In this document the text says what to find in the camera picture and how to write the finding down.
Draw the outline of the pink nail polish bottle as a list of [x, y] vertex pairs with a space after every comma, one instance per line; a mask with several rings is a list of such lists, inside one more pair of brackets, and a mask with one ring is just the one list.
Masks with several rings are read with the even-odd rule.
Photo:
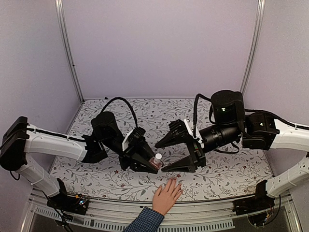
[[149, 160], [149, 163], [155, 167], [157, 170], [161, 169], [163, 166], [163, 162], [161, 161], [161, 159], [157, 159], [156, 157], [152, 157]]

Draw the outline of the white nail polish brush cap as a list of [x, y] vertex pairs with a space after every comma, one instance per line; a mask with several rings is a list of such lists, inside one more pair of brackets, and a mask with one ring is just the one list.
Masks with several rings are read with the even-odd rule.
[[162, 159], [162, 155], [161, 155], [160, 153], [157, 153], [157, 154], [155, 155], [154, 161], [155, 161], [156, 163], [159, 163], [159, 162], [161, 161], [161, 159]]

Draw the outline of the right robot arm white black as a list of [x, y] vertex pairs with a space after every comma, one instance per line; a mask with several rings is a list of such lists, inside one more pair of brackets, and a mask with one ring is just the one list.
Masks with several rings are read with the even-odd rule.
[[[210, 102], [211, 126], [197, 129], [197, 105], [199, 99]], [[205, 167], [206, 154], [219, 151], [220, 147], [232, 145], [252, 150], [292, 149], [309, 150], [309, 128], [289, 122], [265, 110], [244, 107], [243, 95], [239, 91], [220, 90], [211, 97], [197, 94], [194, 100], [193, 120], [172, 121], [168, 133], [155, 144], [156, 148], [185, 144], [189, 156], [168, 165], [164, 172], [194, 173]]]

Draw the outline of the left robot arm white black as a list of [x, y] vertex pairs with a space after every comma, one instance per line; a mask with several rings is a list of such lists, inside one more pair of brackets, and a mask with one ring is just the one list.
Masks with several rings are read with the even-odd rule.
[[83, 163], [98, 163], [107, 158], [105, 148], [118, 154], [121, 168], [136, 172], [157, 173], [162, 156], [155, 154], [144, 137], [145, 130], [136, 126], [123, 136], [112, 112], [101, 112], [91, 121], [90, 136], [69, 136], [43, 130], [19, 117], [3, 136], [0, 165], [25, 177], [42, 190], [62, 210], [72, 205], [61, 180], [56, 180], [40, 166], [30, 153], [44, 153], [67, 157]]

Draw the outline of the blue checked sleeve forearm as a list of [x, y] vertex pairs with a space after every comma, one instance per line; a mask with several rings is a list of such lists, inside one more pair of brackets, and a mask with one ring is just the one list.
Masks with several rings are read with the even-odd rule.
[[156, 232], [164, 218], [159, 212], [145, 207], [123, 232]]

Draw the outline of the person's bare hand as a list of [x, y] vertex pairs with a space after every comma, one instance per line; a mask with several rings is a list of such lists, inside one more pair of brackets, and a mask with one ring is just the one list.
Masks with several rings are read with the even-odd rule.
[[169, 179], [164, 187], [160, 186], [154, 194], [152, 209], [165, 216], [182, 195], [181, 186], [175, 177]]

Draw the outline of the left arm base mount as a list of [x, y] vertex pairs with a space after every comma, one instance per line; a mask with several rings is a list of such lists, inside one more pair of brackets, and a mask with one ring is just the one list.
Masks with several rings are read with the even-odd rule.
[[48, 197], [47, 206], [65, 212], [86, 215], [89, 198], [80, 193], [75, 196], [69, 196], [63, 181], [59, 178], [57, 178], [57, 181], [60, 187], [59, 193], [56, 196]]

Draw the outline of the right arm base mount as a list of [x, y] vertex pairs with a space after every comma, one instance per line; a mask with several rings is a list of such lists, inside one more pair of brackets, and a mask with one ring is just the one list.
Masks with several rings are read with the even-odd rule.
[[275, 199], [267, 196], [266, 183], [267, 180], [263, 180], [256, 185], [254, 196], [233, 201], [232, 211], [237, 216], [263, 211], [248, 217], [249, 222], [255, 227], [265, 226], [273, 216]]

